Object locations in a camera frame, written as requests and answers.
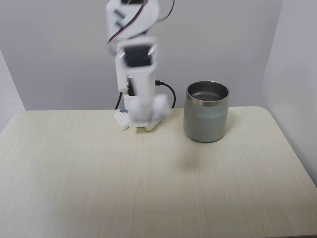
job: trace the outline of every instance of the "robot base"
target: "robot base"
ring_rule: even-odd
[[[129,113],[123,113],[118,109],[114,113],[114,118],[121,127],[121,130],[127,130],[130,127]],[[144,129],[148,132],[152,131],[161,121],[155,121],[148,126],[145,126]]]

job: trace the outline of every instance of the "stainless steel rim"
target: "stainless steel rim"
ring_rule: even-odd
[[[190,86],[192,86],[193,84],[196,84],[196,83],[200,83],[200,82],[212,82],[212,83],[216,83],[216,84],[219,84],[223,87],[225,87],[228,91],[228,94],[225,98],[222,98],[220,100],[217,100],[217,101],[203,101],[203,100],[199,100],[195,97],[193,97],[192,95],[189,94],[188,92],[188,89]],[[221,104],[224,104],[226,102],[228,102],[229,100],[229,95],[230,95],[230,90],[228,89],[227,86],[223,85],[222,83],[219,83],[219,82],[216,82],[216,81],[212,81],[212,80],[200,80],[200,81],[196,81],[196,82],[193,82],[191,84],[189,84],[186,88],[186,98],[192,103],[192,104],[195,104],[195,105],[198,105],[198,106],[203,106],[203,107],[215,107],[215,106],[219,106]]]

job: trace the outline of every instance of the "red wire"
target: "red wire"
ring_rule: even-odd
[[[135,14],[135,16],[132,18],[131,21],[129,21],[128,24],[126,24],[124,27],[122,27],[117,33],[115,33],[108,41],[108,44],[110,44],[118,35],[120,35],[125,29],[127,29],[133,22],[135,22],[135,20],[139,17],[139,15],[141,14],[142,10],[143,10],[144,4],[142,4],[142,6],[140,7],[140,9],[138,10],[137,14]]]

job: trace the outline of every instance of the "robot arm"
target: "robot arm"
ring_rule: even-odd
[[[111,0],[106,11],[109,44],[116,48],[118,89],[123,93],[131,126],[159,123],[171,109],[167,95],[155,95],[157,45],[154,37],[143,34],[158,18],[157,0]]]

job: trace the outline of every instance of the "light wood tabletop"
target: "light wood tabletop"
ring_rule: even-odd
[[[183,109],[152,132],[114,110],[28,111],[0,136],[1,238],[317,234],[317,189],[271,114],[229,109],[226,135],[188,139]]]

